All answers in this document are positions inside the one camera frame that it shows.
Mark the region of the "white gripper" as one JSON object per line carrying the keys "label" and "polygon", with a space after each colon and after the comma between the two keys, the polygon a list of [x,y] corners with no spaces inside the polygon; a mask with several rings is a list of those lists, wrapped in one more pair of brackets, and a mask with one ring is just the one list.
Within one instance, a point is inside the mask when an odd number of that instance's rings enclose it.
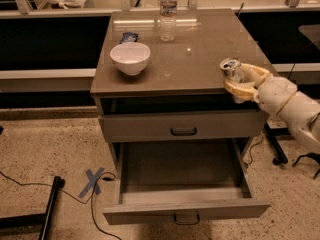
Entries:
{"label": "white gripper", "polygon": [[296,84],[284,77],[270,76],[270,71],[265,68],[243,63],[241,70],[245,83],[224,81],[224,87],[235,103],[259,102],[261,110],[270,115],[278,114],[298,91]]}

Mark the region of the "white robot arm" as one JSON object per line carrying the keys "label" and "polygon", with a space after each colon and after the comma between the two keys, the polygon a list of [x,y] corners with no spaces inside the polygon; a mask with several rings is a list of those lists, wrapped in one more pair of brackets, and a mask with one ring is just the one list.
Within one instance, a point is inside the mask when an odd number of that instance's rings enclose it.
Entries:
{"label": "white robot arm", "polygon": [[255,102],[285,122],[291,135],[309,152],[320,153],[320,104],[296,84],[269,70],[231,58],[220,64],[224,87],[241,101]]}

